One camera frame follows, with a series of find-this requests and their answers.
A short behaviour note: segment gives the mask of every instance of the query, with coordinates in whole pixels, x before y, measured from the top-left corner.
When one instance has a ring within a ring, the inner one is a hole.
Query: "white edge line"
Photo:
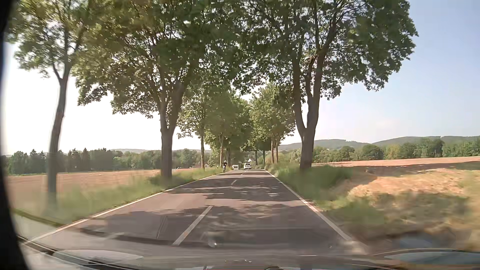
[[[212,207],[213,206],[211,205],[207,207],[207,209],[205,209],[205,211],[200,216],[198,216],[198,218],[195,219],[195,221],[190,224],[190,226],[188,226],[188,228],[177,238],[177,240],[175,240],[175,242],[173,242],[172,245],[180,245],[182,241],[185,240],[185,238],[192,232],[195,226],[197,226],[197,224],[204,218],[204,216],[207,215],[207,213],[210,211],[210,209],[212,209]]]
[[[118,207],[115,207],[115,208],[112,208],[112,209],[103,211],[103,212],[101,212],[101,213],[98,213],[98,214],[95,214],[95,215],[93,215],[93,216],[90,216],[90,217],[88,217],[88,218],[86,218],[86,219],[79,220],[79,221],[77,221],[77,222],[74,222],[74,223],[72,223],[72,224],[65,225],[65,226],[63,226],[63,227],[60,227],[60,228],[58,228],[58,229],[56,229],[56,230],[53,230],[53,231],[51,231],[51,232],[48,232],[48,233],[46,233],[46,234],[43,234],[43,235],[34,237],[34,238],[32,238],[32,239],[30,239],[30,240],[22,243],[22,245],[26,245],[26,244],[28,244],[28,243],[31,243],[31,242],[40,240],[40,239],[42,239],[42,238],[44,238],[44,237],[47,237],[47,236],[49,236],[49,235],[52,235],[52,234],[54,234],[54,233],[58,233],[58,232],[60,232],[60,231],[63,231],[63,230],[65,230],[65,229],[68,229],[68,228],[73,227],[73,226],[75,226],[75,225],[78,225],[78,224],[80,224],[80,223],[83,223],[83,222],[85,222],[85,221],[88,221],[88,220],[90,220],[91,218],[97,218],[97,217],[99,217],[99,216],[103,216],[103,215],[105,215],[105,214],[108,214],[108,213],[110,213],[110,212],[113,212],[113,211],[115,211],[115,210],[118,210],[118,209],[120,209],[120,208],[123,208],[123,207],[125,207],[125,206],[129,206],[129,205],[134,204],[134,203],[137,203],[137,202],[139,202],[139,201],[143,201],[143,200],[148,199],[148,198],[151,198],[151,197],[153,197],[153,196],[157,196],[158,194],[162,194],[162,193],[164,193],[164,192],[168,192],[168,191],[170,191],[170,190],[173,190],[173,189],[182,187],[182,186],[187,185],[187,184],[194,183],[194,182],[199,181],[199,180],[205,180],[205,179],[207,179],[207,178],[210,178],[210,177],[213,177],[213,176],[216,176],[216,175],[219,175],[219,174],[221,174],[221,173],[214,174],[214,175],[210,175],[210,176],[207,176],[207,177],[205,177],[205,178],[198,179],[198,180],[195,180],[195,181],[191,181],[191,182],[188,182],[188,183],[185,183],[185,184],[176,186],[176,187],[174,187],[174,188],[167,189],[167,190],[164,190],[164,191],[162,191],[162,192],[158,192],[158,193],[155,193],[155,194],[153,194],[153,195],[150,195],[150,196],[147,196],[147,197],[144,197],[144,198],[140,198],[140,199],[135,200],[135,201],[133,201],[133,202],[129,202],[129,203],[127,203],[127,204],[124,204],[124,205],[121,205],[121,206],[118,206]]]
[[[340,229],[337,225],[335,225],[331,220],[329,220],[326,216],[324,216],[316,207],[308,203],[306,200],[304,200],[300,195],[298,195],[295,191],[293,191],[289,186],[287,186],[284,182],[280,181],[276,176],[271,174],[269,171],[265,170],[267,173],[269,173],[271,176],[275,177],[280,183],[282,183],[291,193],[293,193],[295,196],[298,197],[310,210],[315,212],[322,220],[324,220],[332,229],[334,229],[340,236],[343,237],[343,239],[347,241],[351,241],[352,237],[350,237],[348,234],[344,233],[342,229]]]

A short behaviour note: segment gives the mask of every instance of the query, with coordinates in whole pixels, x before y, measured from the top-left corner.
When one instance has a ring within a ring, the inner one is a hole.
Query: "blue sky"
[[[345,86],[334,100],[322,100],[316,139],[375,142],[400,136],[480,135],[480,31],[478,0],[412,0],[410,15],[419,37],[410,61],[386,87],[368,92]],[[8,45],[2,81],[3,154],[48,149],[57,102],[55,78],[17,68]],[[60,149],[160,149],[158,119],[140,114],[112,115],[110,98],[76,106],[78,91],[70,80]],[[299,142],[297,132],[284,144]],[[200,148],[197,138],[177,139],[173,148]]]

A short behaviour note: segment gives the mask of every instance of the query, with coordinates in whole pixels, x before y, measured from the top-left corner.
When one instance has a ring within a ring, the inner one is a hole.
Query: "forested hill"
[[[146,150],[146,149],[111,149],[112,151],[121,151],[123,153],[125,152],[131,152],[131,153],[136,153],[136,154],[141,154],[143,152],[146,152],[146,151],[152,151],[152,150]],[[199,149],[190,149],[190,150],[195,150],[197,152],[200,152]],[[211,151],[210,150],[207,150],[205,149],[205,153],[210,153]]]
[[[320,146],[328,149],[340,149],[343,146],[350,146],[353,148],[359,148],[368,143],[359,143],[356,141],[347,141],[341,139],[330,139],[330,140],[315,140],[313,142],[313,147]],[[301,148],[301,143],[293,143],[289,145],[279,145],[278,150],[294,150]]]
[[[404,143],[414,143],[417,144],[420,142],[420,139],[428,138],[431,140],[441,139],[446,144],[459,144],[463,142],[474,141],[480,136],[426,136],[426,137],[415,137],[415,136],[405,136],[394,139],[388,139],[384,141],[374,142],[374,145],[377,146],[387,146],[387,145],[402,145]],[[347,141],[342,139],[330,139],[330,140],[315,140],[313,146],[325,147],[328,149],[340,149],[343,146],[350,146],[353,148],[360,148],[368,143],[361,143],[356,141]],[[288,145],[279,145],[278,150],[293,150],[301,148],[301,143],[293,143]]]

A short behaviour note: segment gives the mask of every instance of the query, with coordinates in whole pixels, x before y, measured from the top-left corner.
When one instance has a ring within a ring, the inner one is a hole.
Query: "dry grass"
[[[315,203],[369,245],[405,233],[457,235],[455,247],[480,250],[480,157],[334,162],[350,179]]]
[[[175,170],[172,179],[162,178],[158,174],[159,170],[128,172],[75,173],[70,175],[74,176],[70,182],[59,178],[59,184],[63,189],[58,193],[58,207],[53,213],[47,214],[45,211],[45,192],[18,196],[16,198],[18,204],[13,206],[18,214],[45,218],[51,224],[67,224],[151,194],[220,173],[221,169]]]
[[[160,170],[131,170],[116,172],[63,173],[57,176],[57,191],[92,190],[127,185],[136,179],[155,176]],[[46,175],[9,176],[7,182],[9,200],[13,208],[39,212],[47,191]]]

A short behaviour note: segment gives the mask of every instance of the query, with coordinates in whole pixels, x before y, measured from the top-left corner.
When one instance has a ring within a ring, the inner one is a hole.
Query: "tree-lined road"
[[[141,256],[220,255],[232,248],[345,252],[343,238],[264,170],[230,171],[189,183],[37,241],[57,249]]]

